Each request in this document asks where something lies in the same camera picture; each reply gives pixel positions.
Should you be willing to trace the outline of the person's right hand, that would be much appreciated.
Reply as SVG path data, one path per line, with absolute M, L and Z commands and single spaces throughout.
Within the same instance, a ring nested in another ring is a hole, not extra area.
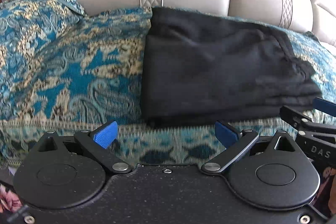
M 335 169 L 326 167 L 321 172 L 321 185 L 315 200 L 315 207 L 325 216 L 335 215 Z

